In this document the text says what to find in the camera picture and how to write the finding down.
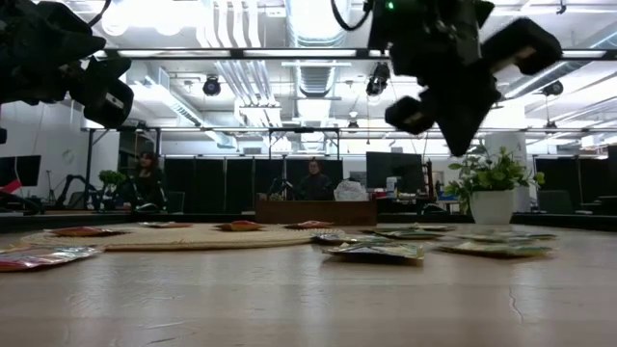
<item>woven placemat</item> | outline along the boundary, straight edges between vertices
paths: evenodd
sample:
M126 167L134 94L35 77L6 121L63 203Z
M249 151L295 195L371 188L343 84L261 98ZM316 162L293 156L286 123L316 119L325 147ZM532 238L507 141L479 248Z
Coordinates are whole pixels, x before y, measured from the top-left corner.
M39 246L102 246L107 251L190 251L249 249L301 245L310 242L315 233L343 233L334 228L289 230L266 226L261 231L220 231L215 225L199 224L180 228L121 228L126 234L106 237L60 237L50 232L25 236L22 242Z

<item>air vent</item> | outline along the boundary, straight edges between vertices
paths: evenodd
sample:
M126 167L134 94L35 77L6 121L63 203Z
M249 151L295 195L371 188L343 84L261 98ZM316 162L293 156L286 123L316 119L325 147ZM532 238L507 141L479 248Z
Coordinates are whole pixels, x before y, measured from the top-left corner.
M245 147L242 149L242 152L246 155L261 154L261 147Z

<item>spotlight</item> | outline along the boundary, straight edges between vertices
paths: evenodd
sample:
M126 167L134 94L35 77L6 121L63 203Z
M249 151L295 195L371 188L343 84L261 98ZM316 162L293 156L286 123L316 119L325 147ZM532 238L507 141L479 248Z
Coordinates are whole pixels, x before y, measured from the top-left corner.
M359 128L360 126L358 125L358 121L357 120L349 120L349 124L347 124L348 128Z
M541 93L544 96L549 96L549 95L560 95L563 93L563 84L561 84L561 82L559 81L555 81L549 85L547 85L546 87L544 87L541 90Z
M203 84L203 93L207 96L216 96L221 92L221 84L219 83L219 76L208 75Z
M366 94L368 96L377 96L384 92L388 86L389 67L388 63L377 63L373 73L368 79L366 85Z

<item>black cable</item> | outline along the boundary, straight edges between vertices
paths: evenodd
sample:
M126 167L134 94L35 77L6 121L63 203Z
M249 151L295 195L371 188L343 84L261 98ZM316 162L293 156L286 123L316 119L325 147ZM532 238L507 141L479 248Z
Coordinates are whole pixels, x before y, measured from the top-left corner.
M105 0L105 4L103 4L103 8L100 10L100 13L95 15L94 18L88 22L88 26L90 26L91 28L94 27L95 24L98 23L103 18L103 15L107 11L107 9L109 9L111 4L112 4L112 0Z
M0 191L0 198L3 198L3 197L7 198L9 200L13 199L13 200L16 200L17 202L21 202L24 207L28 208L28 211L23 212L24 216L34 216L34 215L37 215L37 214L41 214L41 212L42 212L41 209L40 209L40 206L38 206L37 204L35 204L31 200L24 199L24 198L22 198L20 196L17 196L15 194L11 194L11 193Z
M356 25L349 26L347 23L345 23L345 20L343 20L342 15L340 15L340 12L338 11L338 7L336 6L336 1L330 0L330 4L332 5L332 13L335 15L336 23L338 23L338 25L340 25L340 27L343 28L345 31L356 31L360 29L360 27L362 27L362 25L368 19L368 14L371 12L372 7L373 7L372 0L364 1L364 5L362 8L362 10L364 11L364 14L362 15L362 18Z

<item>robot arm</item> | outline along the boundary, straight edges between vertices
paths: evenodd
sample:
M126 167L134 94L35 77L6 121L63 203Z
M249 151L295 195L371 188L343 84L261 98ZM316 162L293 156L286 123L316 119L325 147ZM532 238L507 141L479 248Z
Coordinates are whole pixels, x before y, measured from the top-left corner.
M417 78L420 100L405 96L386 110L386 122L419 134L435 122L455 156L467 152L480 123L501 99L494 73L514 65L532 75L562 56L559 41L528 18L519 18L484 42L479 28L495 7L482 0L365 0L373 12L368 48L385 51L396 75Z
M67 175L67 180L65 181L65 187L63 188L60 196L56 199L56 205L55 205L56 208L65 208L65 200L67 199L68 188L70 188L70 184L72 183L74 179L77 179L78 181L86 185L86 178L84 178L84 176L78 175L78 174ZM96 188L94 188L92 184L88 185L87 188L88 188L88 193L90 195L90 198L92 199L94 209L97 210L100 207L100 199L98 196L98 191L96 190Z
M91 29L99 19L86 23L57 2L1 0L0 104L55 103L69 93L84 105L88 120L120 126L133 103L133 92L119 80L130 60L92 57L82 68L82 60L105 47L105 39L93 36Z

